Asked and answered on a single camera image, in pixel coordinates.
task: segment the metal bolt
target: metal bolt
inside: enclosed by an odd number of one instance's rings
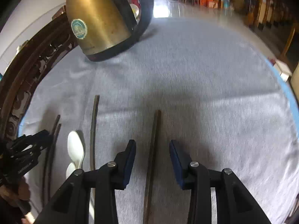
[[[199,166],[199,163],[196,162],[196,161],[192,161],[192,162],[190,163],[190,166],[191,166],[191,167],[198,167],[198,166]]]
[[[108,167],[115,167],[116,166],[116,162],[110,161],[110,162],[107,163],[107,166]]]
[[[227,174],[227,175],[230,175],[233,173],[233,171],[230,169],[230,168],[225,168],[224,169],[224,172]]]
[[[83,173],[83,170],[82,170],[81,168],[76,169],[76,170],[73,172],[73,174],[75,174],[76,176],[79,176],[79,175],[81,175],[82,173]]]

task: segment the shiny floor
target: shiny floor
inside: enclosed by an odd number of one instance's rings
[[[266,44],[243,23],[243,18],[231,10],[200,7],[197,4],[183,4],[174,0],[154,0],[155,18],[198,18],[238,32],[267,58],[275,58]]]

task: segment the kettle base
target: kettle base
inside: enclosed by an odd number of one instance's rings
[[[86,55],[86,57],[90,60],[90,61],[94,61],[94,62],[100,62],[103,60],[107,60],[110,59],[116,55],[118,55],[119,53],[129,49],[133,44],[135,44],[137,41],[134,40],[132,38],[132,36],[126,40],[124,40],[123,42],[108,48],[104,51],[101,51],[99,53],[96,54],[92,54],[92,55]]]

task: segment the teal sticker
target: teal sticker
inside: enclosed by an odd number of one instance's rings
[[[78,39],[84,39],[85,36],[87,35],[87,25],[86,23],[84,23],[83,20],[81,19],[74,19],[71,23],[72,26],[72,30],[74,35],[78,38]]]

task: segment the electric kettle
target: electric kettle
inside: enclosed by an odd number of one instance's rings
[[[83,53],[106,60],[136,43],[148,27],[154,0],[139,0],[137,24],[128,0],[66,0],[66,14]]]

